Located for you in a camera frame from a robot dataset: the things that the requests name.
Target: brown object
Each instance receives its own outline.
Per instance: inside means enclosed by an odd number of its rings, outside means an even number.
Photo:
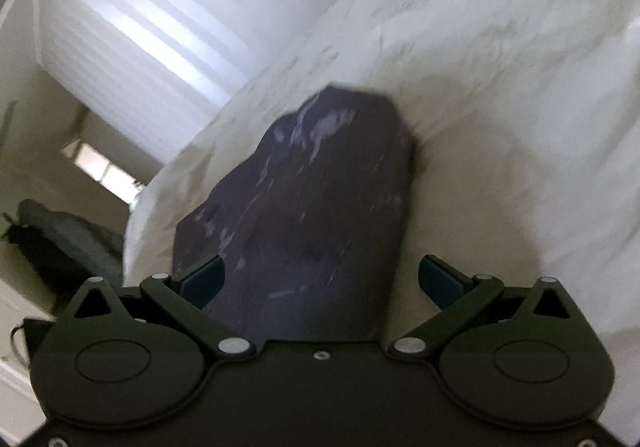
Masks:
[[[259,345],[376,338],[413,146],[387,98],[324,89],[178,224],[174,276],[219,253],[225,284],[203,312]]]

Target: window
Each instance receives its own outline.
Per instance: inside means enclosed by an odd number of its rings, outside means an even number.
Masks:
[[[145,188],[142,183],[79,138],[68,144],[62,153],[96,182],[132,207],[138,194]]]

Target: bed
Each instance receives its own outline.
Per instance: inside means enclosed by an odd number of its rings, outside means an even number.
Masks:
[[[602,422],[640,437],[640,0],[338,0],[151,182],[126,284],[168,271],[177,223],[327,84],[389,95],[417,135],[385,337],[436,309],[423,254],[511,285],[559,278],[609,349]]]

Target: wrinkled sheet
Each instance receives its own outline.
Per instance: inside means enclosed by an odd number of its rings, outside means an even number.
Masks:
[[[506,284],[567,287],[613,356],[602,422],[640,437],[640,0],[338,0],[145,190],[126,283],[269,125],[328,83],[388,94],[420,141],[386,338],[436,312],[436,253]]]

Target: screw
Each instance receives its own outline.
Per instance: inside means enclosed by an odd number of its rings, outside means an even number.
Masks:
[[[218,349],[227,355],[242,355],[251,348],[251,343],[242,337],[229,337],[218,343]]]
[[[427,344],[418,337],[402,337],[394,343],[394,348],[400,353],[416,354],[426,350]]]
[[[316,361],[328,361],[331,358],[331,353],[328,351],[316,351],[314,358]]]
[[[68,445],[62,438],[52,438],[47,443],[47,447],[68,447]]]

